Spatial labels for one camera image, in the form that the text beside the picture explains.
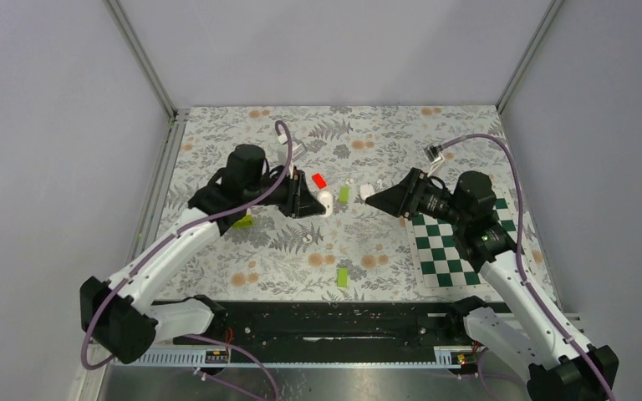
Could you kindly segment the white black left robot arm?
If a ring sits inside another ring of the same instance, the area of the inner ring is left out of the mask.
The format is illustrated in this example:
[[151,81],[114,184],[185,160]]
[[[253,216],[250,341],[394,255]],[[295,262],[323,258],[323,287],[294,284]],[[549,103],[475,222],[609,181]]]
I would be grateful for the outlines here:
[[81,326],[122,363],[150,346],[188,334],[205,343],[223,338],[221,308],[205,296],[156,304],[162,287],[253,206],[275,206],[286,217],[321,216],[324,205],[310,192],[302,170],[266,168],[265,151],[239,145],[224,167],[188,201],[174,225],[127,266],[105,280],[88,278],[79,289]]

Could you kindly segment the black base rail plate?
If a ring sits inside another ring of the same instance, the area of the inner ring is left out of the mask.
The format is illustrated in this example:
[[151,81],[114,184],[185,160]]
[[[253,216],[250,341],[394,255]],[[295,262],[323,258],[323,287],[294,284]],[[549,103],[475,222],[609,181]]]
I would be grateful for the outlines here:
[[245,349],[261,362],[433,363],[436,349],[470,353],[449,302],[233,302],[206,337]]

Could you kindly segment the green toy brick upper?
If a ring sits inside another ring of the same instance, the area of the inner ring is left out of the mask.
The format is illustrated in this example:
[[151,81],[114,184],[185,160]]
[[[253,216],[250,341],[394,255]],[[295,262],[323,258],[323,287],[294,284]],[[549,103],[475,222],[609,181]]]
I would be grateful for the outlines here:
[[347,204],[349,202],[350,188],[342,186],[339,190],[339,203]]

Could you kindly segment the green toy brick lower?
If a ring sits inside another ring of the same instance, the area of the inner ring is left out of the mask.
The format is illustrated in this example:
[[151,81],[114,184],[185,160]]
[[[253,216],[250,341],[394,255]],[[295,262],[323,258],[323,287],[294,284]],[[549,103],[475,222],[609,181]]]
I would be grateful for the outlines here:
[[337,287],[346,288],[348,286],[349,272],[346,267],[340,267],[337,270]]

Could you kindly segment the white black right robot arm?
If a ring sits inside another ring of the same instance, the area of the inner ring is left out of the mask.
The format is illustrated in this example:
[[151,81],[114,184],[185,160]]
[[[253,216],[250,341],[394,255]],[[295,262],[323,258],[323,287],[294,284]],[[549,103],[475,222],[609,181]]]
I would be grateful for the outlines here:
[[448,190],[416,168],[365,200],[391,216],[425,215],[450,224],[461,259],[492,286],[521,326],[513,328],[484,301],[468,297],[448,314],[450,340],[488,348],[525,383],[532,400],[613,400],[617,356],[608,346],[594,346],[527,274],[520,236],[509,234],[494,216],[496,201],[483,173],[463,173]]

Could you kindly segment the red toy brick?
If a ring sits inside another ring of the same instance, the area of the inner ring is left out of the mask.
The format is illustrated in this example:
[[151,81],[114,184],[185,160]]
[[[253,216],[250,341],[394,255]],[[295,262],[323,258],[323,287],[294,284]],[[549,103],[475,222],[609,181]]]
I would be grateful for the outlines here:
[[315,184],[315,185],[316,185],[320,190],[322,190],[322,189],[324,189],[324,188],[326,188],[326,187],[328,186],[328,184],[327,184],[326,180],[324,179],[324,177],[323,177],[321,174],[314,174],[314,175],[312,175],[312,180],[313,180],[313,183],[314,183],[314,184]]

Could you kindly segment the white oval earbud charging case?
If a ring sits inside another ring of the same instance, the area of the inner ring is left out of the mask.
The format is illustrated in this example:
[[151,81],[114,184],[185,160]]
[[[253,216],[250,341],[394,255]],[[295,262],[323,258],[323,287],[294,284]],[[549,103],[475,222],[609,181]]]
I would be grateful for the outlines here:
[[334,196],[330,191],[321,190],[317,193],[318,202],[324,207],[323,217],[330,217],[334,213]]

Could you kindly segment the green toy brick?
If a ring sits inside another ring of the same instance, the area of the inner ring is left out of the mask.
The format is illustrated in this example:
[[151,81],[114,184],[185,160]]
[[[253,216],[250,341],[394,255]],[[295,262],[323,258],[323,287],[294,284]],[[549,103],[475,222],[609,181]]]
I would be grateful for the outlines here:
[[339,203],[347,204],[349,202],[350,188],[342,186],[339,190]]
[[340,267],[337,270],[337,287],[346,288],[348,286],[349,272],[346,267]]

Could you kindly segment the floral patterned table mat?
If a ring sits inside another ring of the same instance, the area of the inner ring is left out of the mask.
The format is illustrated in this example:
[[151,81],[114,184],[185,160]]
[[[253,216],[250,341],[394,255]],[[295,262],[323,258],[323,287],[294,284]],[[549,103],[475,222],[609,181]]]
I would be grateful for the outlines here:
[[[251,212],[253,225],[230,229],[192,257],[165,284],[160,299],[204,294],[217,300],[254,301],[453,301],[478,295],[498,299],[470,266],[456,257],[451,230],[429,226],[415,242],[402,218],[367,206],[359,187],[383,190],[411,168],[427,171],[423,149],[448,140],[437,176],[453,187],[476,170],[490,176],[501,201],[514,204],[510,166],[497,140],[502,122],[491,105],[470,106],[253,106],[190,110],[172,171],[158,232],[164,234],[195,191],[226,164],[240,144],[262,147],[278,162],[274,124],[281,120],[308,152],[295,162],[307,177],[321,174],[334,196],[334,213],[291,219],[273,207]],[[346,185],[353,179],[353,185]],[[383,187],[376,181],[381,179]],[[339,190],[350,188],[349,202]],[[311,243],[303,238],[310,234]],[[348,286],[337,287],[346,267]]]

